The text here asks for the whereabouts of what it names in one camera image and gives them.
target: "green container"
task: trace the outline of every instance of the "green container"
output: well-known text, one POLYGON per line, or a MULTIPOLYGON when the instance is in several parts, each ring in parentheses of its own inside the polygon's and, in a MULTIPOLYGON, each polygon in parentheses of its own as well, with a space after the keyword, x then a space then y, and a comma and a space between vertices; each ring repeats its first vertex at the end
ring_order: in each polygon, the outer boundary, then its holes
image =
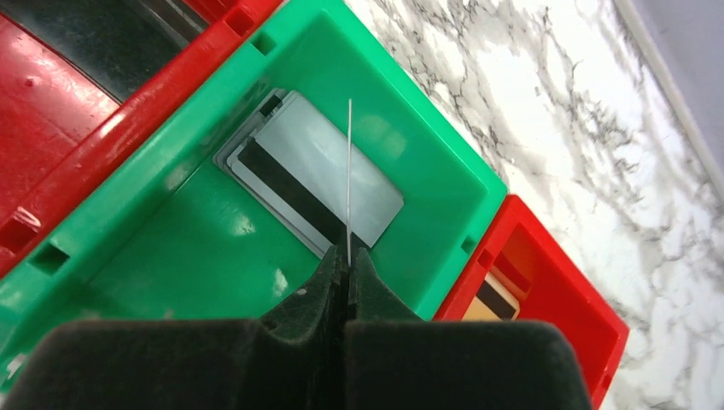
POLYGON ((371 257, 433 316, 505 185, 341 1, 291 0, 0 283, 2 369, 71 319, 254 317, 309 278, 318 258, 212 161, 276 87, 342 130, 353 99, 355 144, 405 200, 371 257))

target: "white marble countertop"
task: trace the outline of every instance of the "white marble countertop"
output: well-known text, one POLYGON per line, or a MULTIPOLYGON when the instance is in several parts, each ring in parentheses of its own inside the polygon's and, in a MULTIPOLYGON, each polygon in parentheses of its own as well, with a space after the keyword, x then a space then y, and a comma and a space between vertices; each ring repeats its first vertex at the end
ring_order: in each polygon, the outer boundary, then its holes
POLYGON ((724 202, 611 0, 347 3, 628 323, 601 408, 724 408, 724 202))

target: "plastic bin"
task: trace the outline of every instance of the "plastic bin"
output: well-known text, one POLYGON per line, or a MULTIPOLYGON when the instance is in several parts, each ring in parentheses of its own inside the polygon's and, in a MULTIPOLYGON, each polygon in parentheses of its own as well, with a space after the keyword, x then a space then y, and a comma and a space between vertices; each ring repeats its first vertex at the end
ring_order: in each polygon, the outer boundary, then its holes
POLYGON ((628 327, 518 196, 505 198, 435 319, 463 318, 489 272, 520 302, 517 319, 550 322, 568 338, 600 406, 628 327))
MULTIPOLYGON (((0 170, 3 172, 0 182, 3 199, 0 202, 0 278, 156 131, 280 2, 242 0, 235 3, 221 20, 212 24, 115 111, 113 102, 98 94, 100 91, 80 74, 69 71, 70 67, 51 52, 43 51, 43 62, 52 62, 55 64, 52 67, 64 67, 65 71, 36 70, 32 76, 28 74, 30 72, 24 72, 26 79, 19 77, 20 73, 4 75, 6 68, 13 70, 12 64, 4 63, 0 68, 3 70, 0 118, 10 113, 9 122, 19 124, 19 129, 4 134, 13 138, 0 150, 0 170), (57 81, 50 81, 57 79, 60 73, 71 76, 75 85, 71 88, 73 92, 68 93, 67 87, 58 87, 57 81), (30 87, 27 81, 32 81, 34 86, 30 87), (26 101, 23 112, 16 111, 18 98, 26 101), (74 103, 67 103, 68 98, 74 103), (31 115, 42 120, 23 123, 31 115), (66 138, 58 136, 59 129, 65 132, 66 138)), ((18 32, 19 29, 7 21, 3 27, 9 28, 0 33, 4 38, 0 52, 13 56, 19 64, 32 61, 32 56, 17 51, 19 48, 14 44, 20 42, 15 42, 15 37, 9 35, 18 34, 25 42, 23 44, 34 40, 18 32)), ((35 42, 32 47, 42 45, 35 42)), ((38 64, 37 67, 45 69, 48 65, 38 64)))
POLYGON ((213 163, 275 87, 340 129, 353 99, 355 144, 405 198, 371 257, 433 316, 505 185, 342 2, 292 0, 4 279, 4 363, 70 319, 254 317, 311 276, 312 251, 213 163))

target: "marble surface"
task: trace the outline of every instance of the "marble surface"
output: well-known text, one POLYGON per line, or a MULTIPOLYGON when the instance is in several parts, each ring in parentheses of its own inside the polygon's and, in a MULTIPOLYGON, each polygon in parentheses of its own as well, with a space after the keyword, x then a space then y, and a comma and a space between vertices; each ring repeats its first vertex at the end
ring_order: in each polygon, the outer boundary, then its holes
POLYGON ((724 202, 611 0, 347 3, 630 326, 601 408, 724 408, 724 202))

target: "red plastic bin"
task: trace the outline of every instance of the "red plastic bin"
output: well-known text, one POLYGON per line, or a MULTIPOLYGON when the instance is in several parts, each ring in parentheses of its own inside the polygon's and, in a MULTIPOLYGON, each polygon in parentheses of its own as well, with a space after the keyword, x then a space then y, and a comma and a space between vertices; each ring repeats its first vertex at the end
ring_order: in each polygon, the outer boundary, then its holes
MULTIPOLYGON (((0 20, 0 56, 5 58, 0 69, 0 120, 5 128, 0 135, 5 145, 0 151, 0 179, 4 179, 0 184, 0 278, 155 132, 281 2, 241 0, 225 10, 216 7, 215 14, 201 14, 209 19, 224 11, 220 20, 117 109, 55 53, 7 19, 0 20), (26 41, 24 49, 20 41, 26 41), (34 50, 34 54, 23 55, 23 50, 34 50), (17 68, 8 63, 9 56, 15 64, 25 59, 50 69, 44 76, 23 79, 19 73, 6 73, 17 68), (71 96, 50 100, 22 92, 40 80, 52 85, 58 79, 66 82, 66 88, 48 87, 46 94, 64 91, 71 96), (43 99, 45 103, 37 105, 43 99), (12 110, 19 101, 25 110, 12 110), (4 124, 22 123, 29 117, 34 120, 16 128, 4 124), (28 136, 33 138, 31 143, 25 139, 28 136)), ((191 6, 198 4, 203 2, 196 0, 191 6)))
POLYGON ((435 319, 462 319, 489 272, 519 302, 517 319, 552 323, 568 338, 598 408, 628 328, 518 196, 505 198, 435 319))

